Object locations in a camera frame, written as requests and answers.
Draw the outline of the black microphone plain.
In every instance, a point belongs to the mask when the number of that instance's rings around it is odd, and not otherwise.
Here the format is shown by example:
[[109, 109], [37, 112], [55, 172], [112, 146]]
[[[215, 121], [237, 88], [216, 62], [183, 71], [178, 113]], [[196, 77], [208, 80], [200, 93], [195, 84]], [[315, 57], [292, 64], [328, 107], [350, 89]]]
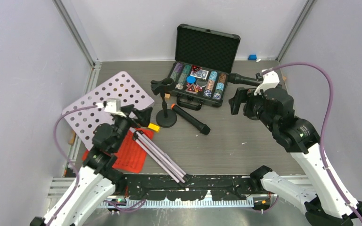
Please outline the black microphone plain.
[[238, 73], [228, 74], [228, 82], [232, 84], [243, 84], [258, 87], [261, 83], [257, 79], [242, 76]]

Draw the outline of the black round-base mic stand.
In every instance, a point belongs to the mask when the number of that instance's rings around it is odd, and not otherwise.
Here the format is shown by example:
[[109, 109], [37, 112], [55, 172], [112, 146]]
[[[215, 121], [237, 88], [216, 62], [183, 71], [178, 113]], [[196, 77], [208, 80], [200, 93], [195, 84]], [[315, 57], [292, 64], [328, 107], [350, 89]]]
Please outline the black round-base mic stand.
[[170, 128], [176, 124], [177, 115], [173, 110], [168, 109], [165, 95], [174, 90], [175, 82], [172, 78], [168, 77], [161, 81], [152, 80], [150, 83], [153, 94], [155, 96], [160, 95], [162, 99], [162, 110], [156, 114], [156, 122], [162, 128]]

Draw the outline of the red sheet music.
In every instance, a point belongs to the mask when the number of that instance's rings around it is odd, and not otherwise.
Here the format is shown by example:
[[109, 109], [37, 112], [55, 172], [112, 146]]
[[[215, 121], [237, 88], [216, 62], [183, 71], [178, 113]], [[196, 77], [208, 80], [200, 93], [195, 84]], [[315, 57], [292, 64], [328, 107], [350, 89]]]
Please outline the red sheet music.
[[129, 173], [140, 173], [144, 167], [147, 153], [134, 141], [133, 133], [128, 132], [118, 152], [112, 168]]

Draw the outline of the lilac tripod music stand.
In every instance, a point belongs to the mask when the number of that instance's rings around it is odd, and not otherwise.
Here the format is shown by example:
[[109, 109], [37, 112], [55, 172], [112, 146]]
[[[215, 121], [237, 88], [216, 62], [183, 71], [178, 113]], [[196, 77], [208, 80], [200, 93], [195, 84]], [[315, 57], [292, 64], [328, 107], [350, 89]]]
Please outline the lilac tripod music stand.
[[177, 184], [188, 181], [188, 174], [142, 130], [150, 124], [153, 103], [127, 72], [120, 72], [63, 110], [61, 118], [89, 150], [79, 180], [90, 173], [116, 183], [121, 172], [113, 165], [136, 144]]

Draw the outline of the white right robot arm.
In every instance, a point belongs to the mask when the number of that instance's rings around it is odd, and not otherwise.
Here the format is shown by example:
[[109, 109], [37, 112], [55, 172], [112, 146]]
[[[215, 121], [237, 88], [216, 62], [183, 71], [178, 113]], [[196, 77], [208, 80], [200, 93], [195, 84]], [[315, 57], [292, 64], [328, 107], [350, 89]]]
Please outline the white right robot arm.
[[307, 120], [295, 116], [294, 100], [284, 89], [271, 88], [255, 94], [253, 89], [238, 88], [229, 100], [231, 114], [239, 113], [261, 121], [274, 140], [300, 165], [313, 189], [306, 190], [265, 165], [250, 174], [250, 187], [256, 193], [265, 190], [282, 197], [299, 208], [312, 226], [351, 226], [362, 218], [362, 201], [355, 199], [325, 153], [320, 136]]

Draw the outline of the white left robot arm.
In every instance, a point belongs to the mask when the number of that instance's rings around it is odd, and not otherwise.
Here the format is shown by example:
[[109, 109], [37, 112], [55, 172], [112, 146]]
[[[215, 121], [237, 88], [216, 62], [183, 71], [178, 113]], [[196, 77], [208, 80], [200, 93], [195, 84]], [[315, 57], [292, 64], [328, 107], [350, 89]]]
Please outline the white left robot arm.
[[82, 226], [94, 210], [111, 194], [120, 195], [126, 183], [122, 172], [113, 168], [116, 153], [131, 129], [147, 127], [153, 108], [138, 110], [133, 104], [118, 106], [104, 101], [88, 107], [71, 110], [60, 116], [77, 111], [101, 109], [109, 113], [114, 122], [102, 123], [95, 128], [91, 138], [93, 147], [89, 150], [76, 177], [59, 201], [43, 217], [34, 217], [32, 226]]

